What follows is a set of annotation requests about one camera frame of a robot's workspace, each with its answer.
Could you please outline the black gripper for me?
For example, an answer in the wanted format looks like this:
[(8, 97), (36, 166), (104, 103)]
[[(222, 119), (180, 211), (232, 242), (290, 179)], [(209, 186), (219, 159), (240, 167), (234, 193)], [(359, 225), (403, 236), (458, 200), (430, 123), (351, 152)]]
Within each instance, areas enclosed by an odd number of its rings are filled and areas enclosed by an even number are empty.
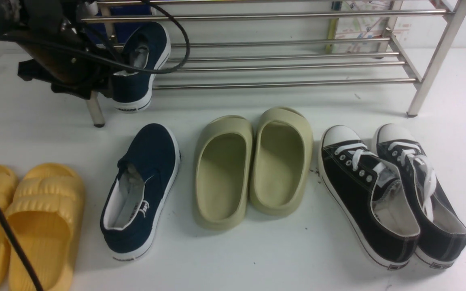
[[(114, 53), (94, 44), (89, 35), (104, 36), (78, 18), (23, 18), (18, 36), (28, 40), (43, 40), (73, 48), (91, 55), (113, 60)], [(19, 43), (31, 60), (22, 61), (18, 76), (24, 81), (41, 80), (50, 83), (54, 93), (69, 94), (85, 101), (93, 91), (108, 89), (110, 68), (96, 61), (69, 52), (38, 44)]]

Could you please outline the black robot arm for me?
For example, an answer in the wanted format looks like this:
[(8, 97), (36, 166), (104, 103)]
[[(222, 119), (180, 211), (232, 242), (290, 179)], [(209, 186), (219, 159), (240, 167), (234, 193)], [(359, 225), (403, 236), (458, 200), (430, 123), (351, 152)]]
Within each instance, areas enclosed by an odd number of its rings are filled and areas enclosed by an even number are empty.
[(97, 13), (94, 0), (0, 0), (0, 41), (14, 42), (31, 56), (19, 63), (18, 76), (86, 101), (93, 92), (109, 97), (109, 66), (74, 54), (112, 58), (91, 41), (88, 33), (96, 30), (81, 20)]

